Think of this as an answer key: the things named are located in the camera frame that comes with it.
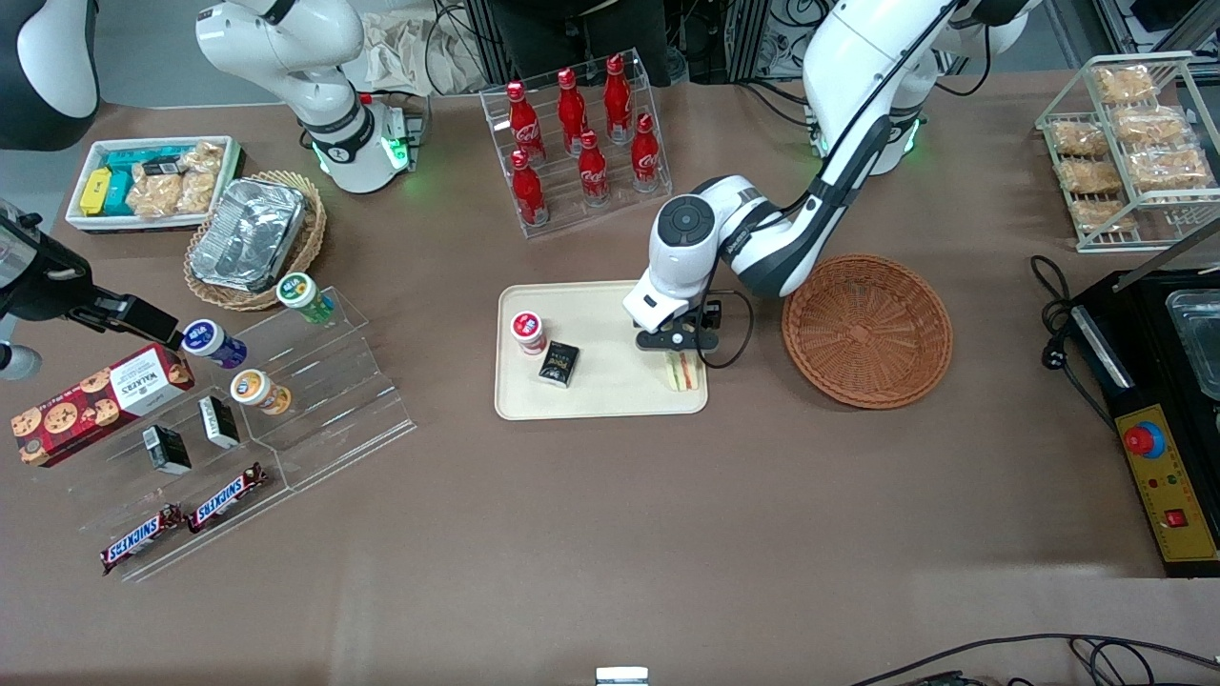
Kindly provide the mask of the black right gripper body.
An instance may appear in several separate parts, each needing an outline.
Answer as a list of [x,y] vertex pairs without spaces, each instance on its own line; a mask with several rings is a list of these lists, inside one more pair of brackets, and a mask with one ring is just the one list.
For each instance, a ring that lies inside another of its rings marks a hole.
[[1,312],[23,321],[70,317],[94,300],[92,266],[40,229],[38,212],[1,201]]

